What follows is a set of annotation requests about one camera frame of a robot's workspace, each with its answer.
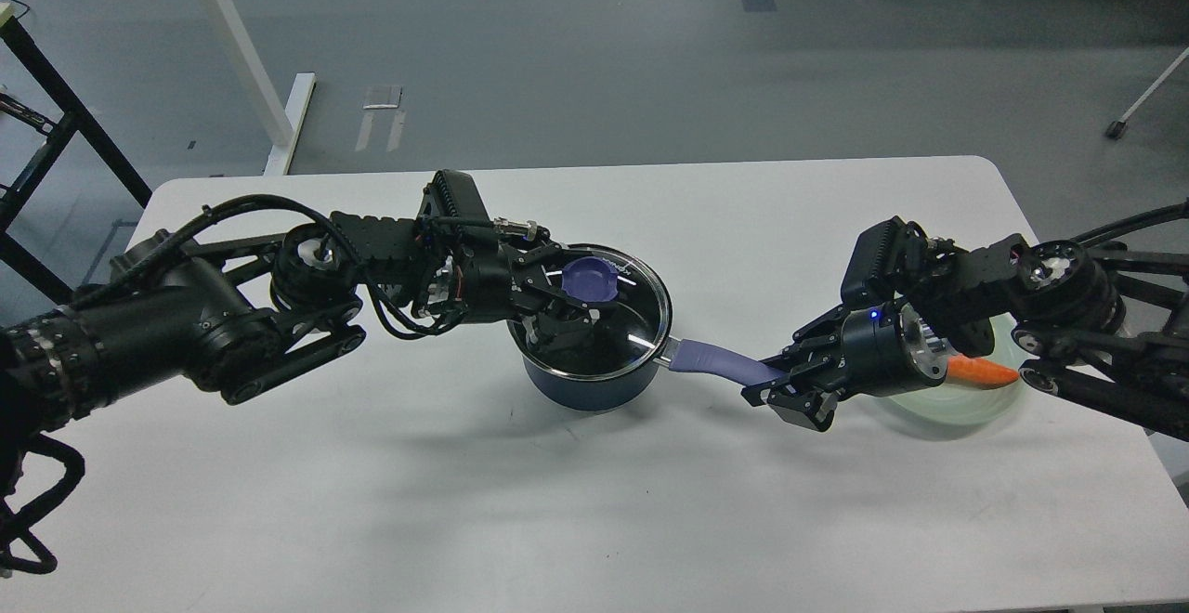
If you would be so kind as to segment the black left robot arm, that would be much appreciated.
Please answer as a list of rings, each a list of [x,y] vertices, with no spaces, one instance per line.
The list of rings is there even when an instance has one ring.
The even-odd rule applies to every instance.
[[[511,320],[531,345],[574,343],[621,295],[619,271],[583,274],[579,257],[535,222],[489,215],[459,170],[433,175],[413,219],[251,194],[157,232],[114,258],[111,282],[4,329],[4,499],[27,455],[64,469],[21,508],[4,503],[4,576],[56,569],[33,526],[84,457],[52,431],[174,377],[243,404],[357,349],[365,306],[400,341]]]

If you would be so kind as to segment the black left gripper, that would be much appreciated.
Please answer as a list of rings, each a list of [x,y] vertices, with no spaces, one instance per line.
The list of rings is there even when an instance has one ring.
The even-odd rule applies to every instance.
[[[546,292],[562,293],[565,267],[591,249],[527,240],[498,232],[424,233],[429,283],[422,291],[424,316],[459,324],[520,320],[520,343],[530,354],[560,354],[594,345],[603,309],[551,306]]]

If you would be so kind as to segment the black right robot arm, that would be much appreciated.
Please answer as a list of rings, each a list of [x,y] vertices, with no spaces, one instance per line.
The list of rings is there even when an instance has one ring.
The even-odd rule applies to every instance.
[[[1120,236],[1185,219],[1185,203],[1127,216],[1070,240],[1009,235],[962,249],[899,216],[858,235],[841,303],[794,333],[768,372],[740,384],[755,407],[828,431],[841,402],[940,385],[958,355],[998,345],[1008,314],[1028,387],[1185,440],[1185,254],[1131,252]]]

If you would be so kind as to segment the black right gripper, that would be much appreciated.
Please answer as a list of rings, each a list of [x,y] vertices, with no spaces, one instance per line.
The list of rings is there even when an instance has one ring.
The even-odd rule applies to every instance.
[[[910,306],[835,306],[803,326],[765,367],[740,374],[740,396],[816,432],[832,426],[838,398],[887,398],[938,387],[946,352]],[[809,380],[817,378],[817,385]]]

